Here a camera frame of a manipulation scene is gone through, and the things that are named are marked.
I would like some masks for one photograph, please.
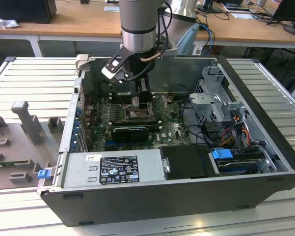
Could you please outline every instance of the warning label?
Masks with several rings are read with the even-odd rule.
[[[137,156],[100,159],[100,184],[139,182]]]

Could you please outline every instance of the black panel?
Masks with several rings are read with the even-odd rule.
[[[162,146],[161,157],[169,162],[170,173],[166,179],[214,177],[215,172],[202,145]]]
[[[251,177],[127,188],[118,184],[114,189],[76,192],[83,194],[82,199],[64,200],[64,193],[41,197],[64,225],[75,227],[254,208],[275,192],[295,187],[295,175],[273,179]]]
[[[0,18],[6,20],[48,24],[55,12],[54,0],[0,0]]]
[[[219,56],[217,59],[227,75],[230,77],[234,86],[238,89],[239,93],[242,95],[246,103],[253,111],[256,118],[260,121],[263,128],[277,145],[290,166],[295,170],[295,150],[287,142],[286,138],[282,135],[274,122],[269,118],[268,114],[264,111],[256,98],[252,95],[250,90],[244,84],[239,75],[235,72],[233,67],[229,64],[227,59],[222,56]]]

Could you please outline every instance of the silver cylinder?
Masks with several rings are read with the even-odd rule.
[[[133,34],[122,30],[123,46],[133,53],[145,53],[156,43],[156,29],[149,33]]]
[[[197,0],[171,0],[172,13],[180,16],[196,18],[195,7]]]

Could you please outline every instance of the desk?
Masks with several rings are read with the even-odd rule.
[[[0,38],[29,40],[37,57],[44,55],[40,40],[121,41],[119,13],[104,12],[104,3],[56,0],[56,6],[57,13],[51,24],[21,23],[19,28],[0,29]],[[278,5],[269,0],[266,6],[275,9]],[[236,19],[231,14],[229,17],[229,21],[224,21],[213,14],[208,16],[210,29],[215,33],[215,45],[295,48],[295,35],[285,32],[281,25],[271,27],[254,19]],[[207,39],[207,33],[200,31],[196,48],[202,47]]]
[[[266,3],[266,8],[274,10],[277,7],[278,5],[270,0]],[[198,16],[205,23],[205,18]],[[214,45],[295,48],[295,35],[284,31],[282,25],[269,26],[255,19],[237,19],[231,13],[229,18],[230,20],[221,20],[213,14],[207,17],[209,28],[215,33]],[[203,33],[206,32],[199,32],[197,35],[195,43],[197,48],[202,47],[208,39],[207,33],[202,38]]]

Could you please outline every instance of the computer monitor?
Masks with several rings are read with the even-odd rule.
[[[273,15],[273,20],[292,21],[293,25],[284,26],[284,30],[295,34],[295,0],[282,0]]]

